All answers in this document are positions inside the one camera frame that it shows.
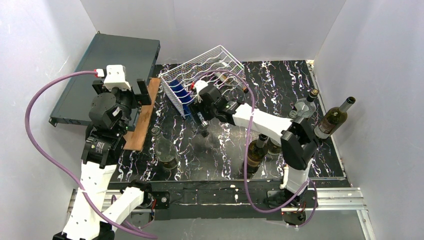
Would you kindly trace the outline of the blue glass bottle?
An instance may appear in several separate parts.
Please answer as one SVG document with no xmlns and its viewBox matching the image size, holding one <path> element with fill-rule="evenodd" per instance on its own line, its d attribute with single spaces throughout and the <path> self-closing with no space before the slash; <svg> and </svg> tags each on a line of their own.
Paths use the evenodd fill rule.
<svg viewBox="0 0 424 240">
<path fill-rule="evenodd" d="M 196 124 L 206 129 L 209 126 L 207 121 L 200 113 L 192 113 L 189 108 L 189 105 L 195 101 L 192 92 L 184 88 L 183 84 L 176 79 L 164 83 L 165 93 L 181 117 L 183 119 L 191 117 Z"/>
</svg>

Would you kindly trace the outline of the dark green wine bottle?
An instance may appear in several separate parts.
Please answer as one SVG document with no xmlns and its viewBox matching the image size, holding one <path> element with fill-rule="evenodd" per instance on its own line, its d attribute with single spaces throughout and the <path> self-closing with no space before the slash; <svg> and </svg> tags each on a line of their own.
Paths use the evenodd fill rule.
<svg viewBox="0 0 424 240">
<path fill-rule="evenodd" d="M 268 154 L 269 137 L 265 134 L 259 134 L 258 138 L 251 141 L 248 145 L 247 152 L 247 167 L 246 172 L 248 176 L 252 176 L 259 169 L 259 166 L 265 156 Z"/>
</svg>

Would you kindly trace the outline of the clear short bottle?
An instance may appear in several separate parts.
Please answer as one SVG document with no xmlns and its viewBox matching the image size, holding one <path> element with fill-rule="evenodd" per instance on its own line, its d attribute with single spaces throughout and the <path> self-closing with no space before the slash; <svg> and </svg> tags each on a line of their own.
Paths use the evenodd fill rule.
<svg viewBox="0 0 424 240">
<path fill-rule="evenodd" d="M 282 146 L 276 140 L 274 140 L 272 138 L 269 138 L 267 140 L 266 145 L 267 145 L 268 154 L 274 155 L 274 156 L 278 156 L 278 155 L 281 154 L 281 152 L 282 152 Z"/>
</svg>

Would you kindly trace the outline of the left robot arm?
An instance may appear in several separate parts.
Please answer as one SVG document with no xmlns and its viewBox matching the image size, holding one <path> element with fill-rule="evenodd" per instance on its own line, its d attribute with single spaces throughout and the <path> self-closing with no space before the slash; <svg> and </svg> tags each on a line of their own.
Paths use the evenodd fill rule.
<svg viewBox="0 0 424 240">
<path fill-rule="evenodd" d="M 148 86 L 137 79 L 141 96 L 137 96 L 128 82 L 111 83 L 96 80 L 81 155 L 81 187 L 64 229 L 54 240 L 113 240 L 118 228 L 136 207 L 148 202 L 151 185 L 133 181 L 122 195 L 102 210 L 106 192 L 121 153 L 131 113 L 142 105 L 151 104 Z"/>
</svg>

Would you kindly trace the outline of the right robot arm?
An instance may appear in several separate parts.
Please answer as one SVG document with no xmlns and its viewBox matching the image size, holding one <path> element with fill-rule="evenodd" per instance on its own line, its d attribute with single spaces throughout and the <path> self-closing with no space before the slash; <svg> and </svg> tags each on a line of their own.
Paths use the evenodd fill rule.
<svg viewBox="0 0 424 240">
<path fill-rule="evenodd" d="M 251 144 L 246 143 L 243 157 L 243 184 L 250 206 L 259 213 L 270 214 L 288 205 L 298 204 L 308 186 L 314 183 L 309 178 L 309 170 L 318 148 L 318 139 L 314 136 L 308 120 L 302 117 L 295 119 L 279 117 L 261 111 L 252 104 L 228 100 L 216 86 L 202 80 L 193 83 L 191 89 L 196 95 L 194 102 L 189 105 L 190 111 L 195 115 L 200 114 L 202 120 L 218 119 L 222 123 L 246 128 L 248 136 L 251 131 L 258 132 L 262 142 L 266 138 L 280 142 L 283 159 L 288 165 L 288 172 L 283 174 L 282 183 L 285 201 L 271 209 L 259 208 L 252 201 L 248 187 L 247 166 L 253 163 L 254 152 L 250 149 Z"/>
</svg>

